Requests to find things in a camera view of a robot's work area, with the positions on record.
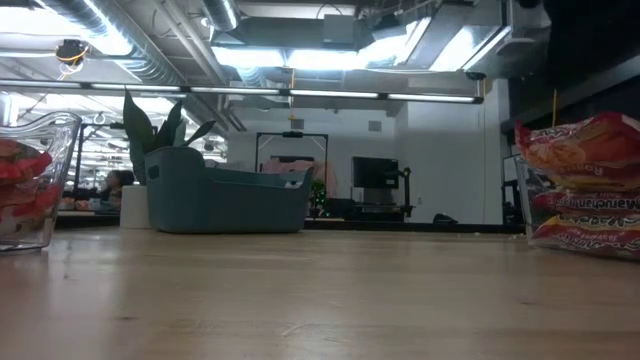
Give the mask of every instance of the table surface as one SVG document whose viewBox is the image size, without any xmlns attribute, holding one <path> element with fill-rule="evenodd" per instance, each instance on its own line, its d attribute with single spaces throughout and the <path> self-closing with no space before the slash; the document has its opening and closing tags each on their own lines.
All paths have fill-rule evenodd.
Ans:
<svg viewBox="0 0 640 360">
<path fill-rule="evenodd" d="M 637 359 L 639 278 L 507 236 L 58 231 L 0 257 L 0 358 Z"/>
</svg>

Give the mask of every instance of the monitor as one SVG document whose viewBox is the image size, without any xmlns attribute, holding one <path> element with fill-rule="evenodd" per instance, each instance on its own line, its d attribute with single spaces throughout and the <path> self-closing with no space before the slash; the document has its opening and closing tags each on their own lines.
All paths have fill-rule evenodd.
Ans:
<svg viewBox="0 0 640 360">
<path fill-rule="evenodd" d="M 398 188 L 398 160 L 353 157 L 354 187 L 370 189 Z"/>
</svg>

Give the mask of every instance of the light fixture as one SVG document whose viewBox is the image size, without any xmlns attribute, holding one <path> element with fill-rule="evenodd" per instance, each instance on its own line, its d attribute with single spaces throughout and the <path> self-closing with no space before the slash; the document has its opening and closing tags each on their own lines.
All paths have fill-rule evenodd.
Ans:
<svg viewBox="0 0 640 360">
<path fill-rule="evenodd" d="M 398 56 L 396 56 L 396 62 L 394 65 L 404 64 L 407 62 L 409 56 L 413 53 L 413 50 L 418 46 L 418 42 L 422 39 L 424 32 L 427 31 L 430 23 L 431 18 L 427 17 L 407 25 L 407 33 L 409 35 L 404 48 L 398 53 Z"/>
<path fill-rule="evenodd" d="M 457 71 L 473 53 L 473 33 L 465 26 L 449 41 L 429 71 Z"/>
<path fill-rule="evenodd" d="M 76 82 L 67 82 L 67 81 L 33 81 L 33 80 L 10 80 L 10 79 L 0 79 L 0 85 L 4 86 L 33 86 L 33 87 L 50 87 L 57 89 L 79 89 L 80 83 Z"/>
<path fill-rule="evenodd" d="M 278 89 L 232 88 L 232 87 L 192 87 L 194 93 L 237 94 L 237 95 L 278 95 Z"/>
<path fill-rule="evenodd" d="M 211 49 L 222 65 L 249 68 L 284 66 L 282 53 L 277 49 L 229 49 L 223 47 L 212 47 Z"/>
<path fill-rule="evenodd" d="M 80 29 L 43 9 L 2 7 L 0 33 L 27 35 L 80 35 Z"/>
<path fill-rule="evenodd" d="M 366 61 L 355 51 L 294 50 L 287 66 L 303 70 L 364 69 Z"/>
<path fill-rule="evenodd" d="M 125 90 L 129 91 L 180 91 L 179 86 L 166 85 L 124 85 L 124 84 L 93 84 L 92 87 L 97 90 Z"/>
<path fill-rule="evenodd" d="M 92 83 L 66 83 L 60 81 L 27 81 L 27 80 L 4 80 L 0 79 L 0 85 L 11 84 L 15 87 L 30 88 L 47 88 L 55 89 L 59 87 L 67 87 L 68 85 L 77 85 L 78 91 L 91 91 L 97 88 L 111 90 L 114 87 L 124 84 L 92 84 Z M 274 89 L 274 88 L 244 88 L 244 87 L 205 87 L 205 86 L 146 86 L 139 85 L 140 91 L 143 88 L 152 89 L 152 92 L 163 91 L 179 93 L 210 93 L 210 94 L 234 94 L 234 95 L 280 95 L 280 96 L 316 96 L 316 97 L 334 97 L 334 98 L 352 98 L 352 99 L 377 99 L 377 100 L 401 100 L 401 101 L 427 101 L 427 102 L 455 102 L 455 103 L 479 103 L 482 102 L 481 97 L 471 96 L 455 96 L 455 95 L 439 95 L 439 94 L 388 94 L 377 92 L 358 92 L 358 91 L 340 91 L 340 90 L 310 90 L 310 89 Z M 56 100 L 60 95 L 50 94 Z M 100 97 L 99 99 L 107 99 L 111 97 Z M 157 114 L 168 113 L 173 107 L 173 103 L 164 97 L 134 98 L 138 106 L 143 110 L 154 112 Z"/>
<path fill-rule="evenodd" d="M 389 100 L 427 101 L 471 104 L 477 101 L 472 96 L 449 96 L 428 94 L 389 94 Z"/>
<path fill-rule="evenodd" d="M 295 90 L 291 89 L 292 96 L 326 96 L 326 97 L 345 97 L 359 99 L 376 99 L 378 93 L 372 92 L 354 92 L 354 91 L 324 91 L 324 90 Z"/>
<path fill-rule="evenodd" d="M 47 6 L 45 1 L 35 1 L 38 3 L 38 5 L 40 5 L 40 7 L 50 13 L 48 15 L 51 20 L 47 20 L 49 21 L 49 24 L 51 24 L 51 21 L 54 21 L 53 18 L 58 18 L 56 20 L 57 22 L 63 22 L 65 26 L 72 26 L 73 28 L 75 28 L 76 31 L 74 32 L 74 34 L 80 34 L 85 40 L 91 43 L 93 47 L 100 50 L 101 53 L 104 53 L 106 55 L 127 55 L 133 50 L 133 46 L 131 45 L 131 43 L 129 43 L 129 41 L 120 33 L 120 31 L 116 29 L 116 27 L 112 24 L 111 19 L 107 18 L 104 15 L 104 12 L 95 5 L 94 2 L 96 2 L 96 0 L 83 0 L 82 2 L 92 10 L 93 16 L 99 18 L 99 20 L 96 21 L 101 24 L 100 32 L 101 34 L 104 34 L 104 36 L 95 36 L 95 34 L 91 32 L 91 30 L 76 26 L 75 24 L 67 21 L 64 16 L 58 14 L 53 8 Z M 32 25 L 34 23 L 34 21 L 28 22 L 29 25 Z"/>
<path fill-rule="evenodd" d="M 110 134 L 107 134 L 106 132 L 101 131 L 101 130 L 97 130 L 97 131 L 96 131 L 96 135 L 100 135 L 101 137 L 104 137 L 104 138 L 111 138 L 111 137 L 113 137 L 113 136 L 111 136 Z"/>
<path fill-rule="evenodd" d="M 120 148 L 120 149 L 128 149 L 129 148 L 129 143 L 126 141 L 122 141 L 122 140 L 109 140 L 107 142 L 108 146 L 113 146 L 116 148 Z"/>
<path fill-rule="evenodd" d="M 505 26 L 489 43 L 480 49 L 466 64 L 462 66 L 464 71 L 472 68 L 480 59 L 485 57 L 491 49 L 493 49 L 502 39 L 505 38 L 511 32 L 511 26 Z"/>
</svg>

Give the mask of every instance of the fluorescent light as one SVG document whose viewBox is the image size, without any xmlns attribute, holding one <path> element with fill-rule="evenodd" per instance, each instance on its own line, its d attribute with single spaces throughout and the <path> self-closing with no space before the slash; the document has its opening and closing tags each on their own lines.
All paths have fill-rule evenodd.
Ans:
<svg viewBox="0 0 640 360">
<path fill-rule="evenodd" d="M 456 71 L 473 56 L 473 33 L 463 27 L 442 50 L 429 71 Z"/>
<path fill-rule="evenodd" d="M 32 81 L 32 80 L 0 80 L 0 85 L 4 86 L 24 86 L 24 87 L 44 87 L 58 89 L 79 89 L 80 84 L 66 81 Z"/>
<path fill-rule="evenodd" d="M 194 93 L 237 94 L 237 95 L 278 95 L 277 89 L 232 88 L 232 87 L 192 87 Z"/>
<path fill-rule="evenodd" d="M 100 130 L 96 131 L 96 135 L 100 135 L 100 136 L 102 136 L 102 137 L 106 137 L 106 138 L 111 138 L 111 137 L 113 137 L 113 136 L 111 136 L 110 134 L 107 134 L 106 132 L 104 132 L 104 131 L 100 131 Z"/>
<path fill-rule="evenodd" d="M 353 92 L 353 91 L 322 91 L 322 90 L 295 90 L 291 89 L 293 96 L 321 96 L 321 97 L 348 97 L 360 99 L 375 99 L 378 93 Z"/>
<path fill-rule="evenodd" d="M 284 58 L 276 49 L 228 49 L 212 47 L 216 59 L 222 65 L 234 67 L 273 67 L 284 66 Z"/>
<path fill-rule="evenodd" d="M 498 35 L 496 35 L 487 45 L 485 45 L 480 51 L 478 51 L 466 64 L 462 66 L 462 69 L 467 71 L 473 67 L 480 59 L 485 57 L 491 49 L 493 49 L 502 39 L 505 38 L 511 32 L 511 26 L 504 27 Z"/>
<path fill-rule="evenodd" d="M 165 86 L 165 85 L 123 85 L 123 84 L 93 84 L 94 89 L 97 90 L 124 90 L 129 91 L 180 91 L 179 86 Z"/>
<path fill-rule="evenodd" d="M 294 50 L 287 65 L 306 70 L 353 70 L 367 64 L 355 51 Z"/>
<path fill-rule="evenodd" d="M 448 96 L 448 95 L 422 95 L 422 94 L 389 94 L 389 100 L 405 101 L 432 101 L 451 103 L 473 103 L 476 98 L 471 96 Z"/>
<path fill-rule="evenodd" d="M 415 22 L 407 25 L 407 33 L 410 34 L 407 42 L 405 43 L 404 49 L 398 53 L 396 57 L 395 65 L 405 63 L 409 56 L 413 53 L 418 42 L 422 39 L 422 35 L 427 31 L 427 27 L 429 27 L 429 23 L 431 23 L 431 18 L 423 18 L 415 25 Z"/>
<path fill-rule="evenodd" d="M 392 36 L 374 41 L 371 45 L 358 52 L 358 57 L 364 63 L 392 60 L 395 54 L 402 51 L 407 41 L 407 35 Z"/>
<path fill-rule="evenodd" d="M 2 7 L 0 33 L 32 35 L 80 35 L 80 29 L 43 9 Z"/>
</svg>

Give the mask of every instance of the small plant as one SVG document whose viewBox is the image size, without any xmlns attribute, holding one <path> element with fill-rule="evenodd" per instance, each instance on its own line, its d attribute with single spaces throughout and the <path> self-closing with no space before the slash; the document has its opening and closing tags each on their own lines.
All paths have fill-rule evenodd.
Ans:
<svg viewBox="0 0 640 360">
<path fill-rule="evenodd" d="M 144 165 L 146 154 L 166 146 L 189 146 L 195 140 L 207 135 L 215 124 L 215 121 L 202 124 L 189 140 L 185 141 L 187 124 L 182 120 L 182 102 L 178 101 L 171 108 L 167 120 L 162 123 L 158 133 L 154 135 L 149 117 L 133 102 L 129 90 L 125 90 L 122 122 L 129 138 L 129 156 L 133 163 L 133 173 L 141 185 L 147 183 Z"/>
</svg>

